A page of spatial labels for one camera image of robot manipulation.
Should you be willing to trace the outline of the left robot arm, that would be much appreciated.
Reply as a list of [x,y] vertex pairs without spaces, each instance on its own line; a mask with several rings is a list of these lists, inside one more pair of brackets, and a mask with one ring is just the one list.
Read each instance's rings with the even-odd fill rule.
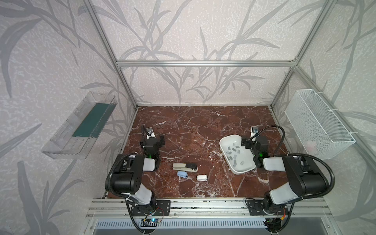
[[133,206],[156,208],[153,191],[142,183],[144,172],[158,170],[161,163],[160,148],[165,145],[164,136],[150,137],[141,142],[143,154],[119,154],[105,181],[106,191],[122,197]]

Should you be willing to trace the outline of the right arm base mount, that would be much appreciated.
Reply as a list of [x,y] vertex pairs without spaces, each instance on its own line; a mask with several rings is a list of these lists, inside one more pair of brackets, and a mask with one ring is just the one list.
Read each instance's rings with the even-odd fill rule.
[[245,203],[250,215],[283,217],[289,212],[286,204],[275,205],[264,199],[247,198]]

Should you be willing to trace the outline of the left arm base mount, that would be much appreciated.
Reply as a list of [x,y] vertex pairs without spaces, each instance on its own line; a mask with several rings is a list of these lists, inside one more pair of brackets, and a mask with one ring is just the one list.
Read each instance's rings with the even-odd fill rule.
[[133,216],[146,216],[153,214],[157,216],[169,216],[171,209],[170,200],[156,200],[151,201],[147,205],[137,205],[131,207],[131,214]]

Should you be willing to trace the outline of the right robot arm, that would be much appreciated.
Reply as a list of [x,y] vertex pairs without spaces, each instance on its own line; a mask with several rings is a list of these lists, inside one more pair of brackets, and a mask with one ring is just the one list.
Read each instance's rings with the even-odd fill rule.
[[262,136],[243,137],[241,146],[253,154],[257,167],[267,171],[285,172],[287,183],[265,193],[264,199],[254,200],[266,214],[275,214],[288,204],[322,197],[335,186],[333,170],[323,160],[303,153],[268,156],[267,139]]

